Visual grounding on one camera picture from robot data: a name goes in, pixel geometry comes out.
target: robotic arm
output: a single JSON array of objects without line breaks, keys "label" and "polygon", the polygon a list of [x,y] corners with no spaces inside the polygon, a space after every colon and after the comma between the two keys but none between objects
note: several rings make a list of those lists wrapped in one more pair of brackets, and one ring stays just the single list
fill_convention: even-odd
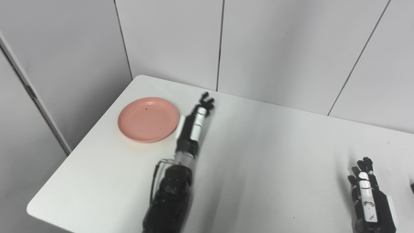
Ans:
[{"label": "robotic arm", "polygon": [[[186,116],[177,140],[174,160],[160,160],[155,167],[150,205],[142,223],[143,233],[179,233],[184,222],[193,182],[192,167],[198,154],[198,141],[204,119],[214,108],[214,99],[208,92],[201,96],[192,112]],[[160,163],[171,163],[166,169],[159,189],[153,197],[154,180]]]},{"label": "robotic arm", "polygon": [[387,195],[380,191],[372,160],[364,157],[357,164],[352,168],[355,176],[348,176],[357,219],[355,233],[395,233]]}]

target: wire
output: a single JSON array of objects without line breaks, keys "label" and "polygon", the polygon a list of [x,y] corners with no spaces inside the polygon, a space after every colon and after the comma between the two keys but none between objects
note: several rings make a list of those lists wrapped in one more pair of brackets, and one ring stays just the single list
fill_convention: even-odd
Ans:
[{"label": "wire", "polygon": [[149,205],[151,205],[152,197],[154,196],[154,183],[155,183],[156,175],[158,173],[159,165],[161,163],[172,164],[173,162],[174,162],[174,160],[172,160],[172,159],[160,159],[158,161],[158,163],[155,165],[154,174],[152,175],[151,190],[149,192]]}]

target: pink plate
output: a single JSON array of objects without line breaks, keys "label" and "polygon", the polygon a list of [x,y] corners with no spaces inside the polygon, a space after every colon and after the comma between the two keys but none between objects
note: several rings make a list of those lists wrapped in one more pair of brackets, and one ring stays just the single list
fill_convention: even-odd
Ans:
[{"label": "pink plate", "polygon": [[177,127],[178,109],[168,100],[147,97],[128,104],[119,114],[118,128],[129,139],[156,142]]}]

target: white table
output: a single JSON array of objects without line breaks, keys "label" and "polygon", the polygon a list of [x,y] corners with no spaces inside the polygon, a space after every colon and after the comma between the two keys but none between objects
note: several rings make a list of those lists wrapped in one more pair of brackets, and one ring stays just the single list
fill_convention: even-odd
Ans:
[{"label": "white table", "polygon": [[[204,89],[138,76],[28,204],[75,233],[141,233],[154,164],[174,135],[142,144],[117,128],[122,108],[157,96],[185,115]],[[414,229],[414,135],[210,91],[185,233],[351,233],[347,175],[369,156],[393,197],[398,232]]]}]

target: white wall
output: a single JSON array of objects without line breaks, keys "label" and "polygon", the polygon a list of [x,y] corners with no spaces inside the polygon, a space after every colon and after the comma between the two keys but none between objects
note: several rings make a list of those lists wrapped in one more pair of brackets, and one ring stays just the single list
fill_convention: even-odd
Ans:
[{"label": "white wall", "polygon": [[0,109],[0,232],[66,232],[26,212],[66,155],[1,50]]},{"label": "white wall", "polygon": [[216,89],[223,0],[116,0],[132,76]]},{"label": "white wall", "polygon": [[2,0],[0,31],[72,149],[131,81],[113,0]]},{"label": "white wall", "polygon": [[328,114],[388,0],[226,0],[218,91]]},{"label": "white wall", "polygon": [[413,12],[390,2],[330,116],[414,133]]}]

